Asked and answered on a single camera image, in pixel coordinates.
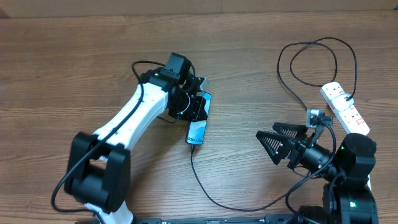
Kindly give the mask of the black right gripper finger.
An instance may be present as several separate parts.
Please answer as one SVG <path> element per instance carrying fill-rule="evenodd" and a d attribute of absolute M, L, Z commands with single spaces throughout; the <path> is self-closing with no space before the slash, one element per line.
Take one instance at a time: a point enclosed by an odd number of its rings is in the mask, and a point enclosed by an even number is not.
<path fill-rule="evenodd" d="M 290 145 L 292 138 L 286 135 L 270 131 L 258 131 L 256 137 L 275 165 L 285 159 L 292 150 Z"/>
<path fill-rule="evenodd" d="M 274 131 L 276 131 L 276 133 L 289 138 L 307 138 L 308 128 L 305 125 L 274 123 L 272 128 Z"/>

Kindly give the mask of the blue Samsung Galaxy smartphone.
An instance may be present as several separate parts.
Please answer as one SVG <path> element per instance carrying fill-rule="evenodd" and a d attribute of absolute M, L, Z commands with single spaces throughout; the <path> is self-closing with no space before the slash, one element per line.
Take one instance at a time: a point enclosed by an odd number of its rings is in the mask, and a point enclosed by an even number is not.
<path fill-rule="evenodd" d="M 210 111 L 211 94 L 208 92 L 199 92 L 197 95 L 204 97 L 204 111 L 205 115 L 208 115 Z M 185 142 L 187 144 L 201 146 L 205 136 L 206 123 L 206 118 L 202 121 L 189 122 Z"/>

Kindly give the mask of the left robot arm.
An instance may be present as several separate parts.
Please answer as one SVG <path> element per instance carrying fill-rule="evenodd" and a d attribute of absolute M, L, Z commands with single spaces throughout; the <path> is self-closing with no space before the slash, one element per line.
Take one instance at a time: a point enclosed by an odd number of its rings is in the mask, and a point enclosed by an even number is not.
<path fill-rule="evenodd" d="M 126 196 L 131 177 L 131 151 L 151 122 L 164 111 L 174 121 L 188 121 L 186 143 L 203 143 L 211 95 L 208 79 L 198 77 L 191 61 L 171 53 L 166 64 L 138 75 L 131 99 L 93 134 L 79 132 L 72 141 L 67 173 L 60 181 L 96 223 L 132 223 Z"/>

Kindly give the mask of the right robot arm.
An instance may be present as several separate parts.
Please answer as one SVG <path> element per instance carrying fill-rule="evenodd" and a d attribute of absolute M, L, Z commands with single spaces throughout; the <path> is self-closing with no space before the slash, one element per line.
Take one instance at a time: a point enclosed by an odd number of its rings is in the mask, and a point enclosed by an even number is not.
<path fill-rule="evenodd" d="M 309 171 L 288 192 L 291 195 L 314 177 L 325 179 L 322 206 L 302 205 L 288 208 L 291 215 L 269 216 L 274 223 L 365 223 L 379 221 L 377 205 L 368 184 L 369 175 L 376 165 L 376 143 L 369 137 L 347 134 L 340 145 L 328 150 L 317 143 L 324 129 L 331 126 L 319 124 L 312 134 L 304 125 L 275 123 L 272 131 L 258 131 L 257 139 L 274 164 L 288 159 L 289 169 L 298 166 Z"/>

